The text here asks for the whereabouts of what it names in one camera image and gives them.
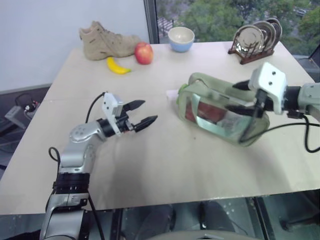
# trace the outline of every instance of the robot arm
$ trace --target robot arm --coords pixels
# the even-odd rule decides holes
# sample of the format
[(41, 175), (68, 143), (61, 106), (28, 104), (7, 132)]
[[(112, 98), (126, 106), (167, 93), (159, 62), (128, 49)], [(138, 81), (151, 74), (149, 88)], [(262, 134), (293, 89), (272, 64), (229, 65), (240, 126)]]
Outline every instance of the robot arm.
[(240, 90), (256, 92), (258, 104), (251, 107), (228, 106), (232, 112), (256, 117), (264, 111), (281, 115), (284, 111), (298, 111), (311, 115), (320, 122), (320, 83), (306, 83), (303, 86), (288, 86), (286, 75), (268, 62), (253, 71), (250, 80), (233, 85)]
[(127, 111), (140, 107), (145, 101), (128, 104), (111, 93), (103, 96), (102, 109), (106, 119), (76, 126), (69, 135), (69, 143), (61, 154), (56, 181), (49, 197), (40, 240), (86, 239), (87, 213), (82, 207), (90, 200), (88, 188), (96, 150), (108, 137), (127, 131), (139, 132), (152, 124), (157, 116), (143, 119), (139, 124), (129, 121)]

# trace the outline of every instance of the apple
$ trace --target apple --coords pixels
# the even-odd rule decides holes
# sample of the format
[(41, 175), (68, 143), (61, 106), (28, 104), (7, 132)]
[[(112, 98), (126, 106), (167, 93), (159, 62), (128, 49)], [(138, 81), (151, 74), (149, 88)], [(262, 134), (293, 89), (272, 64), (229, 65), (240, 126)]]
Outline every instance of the apple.
[(150, 64), (154, 58), (154, 51), (149, 43), (139, 42), (134, 49), (134, 55), (138, 63)]

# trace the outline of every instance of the table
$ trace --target table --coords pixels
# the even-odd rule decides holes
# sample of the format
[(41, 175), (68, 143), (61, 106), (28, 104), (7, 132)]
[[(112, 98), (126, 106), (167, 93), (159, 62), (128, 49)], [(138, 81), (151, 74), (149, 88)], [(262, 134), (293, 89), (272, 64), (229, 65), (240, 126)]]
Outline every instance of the table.
[[(152, 45), (151, 65), (137, 64), (134, 56), (117, 59), (132, 69), (125, 75), (112, 73), (104, 60), (86, 60), (81, 49), (74, 49), (0, 181), (0, 214), (45, 212), (57, 171), (48, 148), (63, 150), (71, 129), (85, 121), (90, 103), (104, 91), (124, 102), (146, 100), (129, 113), (133, 123), (152, 115), (158, 119), (144, 131), (114, 136), (100, 147), (89, 187), (98, 210), (320, 188), (320, 155), (305, 151), (304, 127), (272, 131), (244, 148), (178, 118), (168, 91), (187, 83), (193, 72), (236, 83), (268, 61), (286, 73), (289, 85), (313, 82), (281, 43), (272, 56), (245, 65), (235, 54), (227, 54), (231, 45), (195, 43), (186, 53), (173, 52), (167, 44)], [(101, 106), (98, 101), (91, 120), (104, 116)], [(297, 122), (268, 115), (271, 126)], [(319, 145), (319, 133), (318, 128), (311, 131), (312, 148)]]

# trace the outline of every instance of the plate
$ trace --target plate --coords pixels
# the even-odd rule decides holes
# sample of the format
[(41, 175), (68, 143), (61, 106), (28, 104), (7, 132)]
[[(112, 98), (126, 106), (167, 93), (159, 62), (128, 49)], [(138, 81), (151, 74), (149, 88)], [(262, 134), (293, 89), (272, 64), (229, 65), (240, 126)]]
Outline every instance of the plate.
[(274, 46), (276, 40), (276, 29), (275, 27), (267, 21), (257, 21), (255, 24), (264, 36), (264, 51), (271, 49)]
[(264, 35), (254, 25), (244, 25), (235, 34), (237, 37), (236, 50), (241, 54), (255, 54), (264, 46)]
[(268, 18), (266, 21), (271, 23), (275, 29), (275, 41), (273, 44), (273, 46), (275, 46), (279, 42), (279, 40), (282, 36), (282, 26), (281, 26), (279, 20), (276, 18)]

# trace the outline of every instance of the beige shoe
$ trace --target beige shoe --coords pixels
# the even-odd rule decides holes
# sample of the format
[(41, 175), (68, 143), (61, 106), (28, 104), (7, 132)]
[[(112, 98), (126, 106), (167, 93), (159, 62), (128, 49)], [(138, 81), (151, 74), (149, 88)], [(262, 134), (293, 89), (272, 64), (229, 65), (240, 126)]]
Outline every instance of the beige shoe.
[(90, 28), (79, 29), (83, 41), (84, 55), (89, 60), (101, 60), (107, 57), (127, 57), (135, 53), (136, 35), (123, 36), (105, 30), (98, 21), (92, 21)]

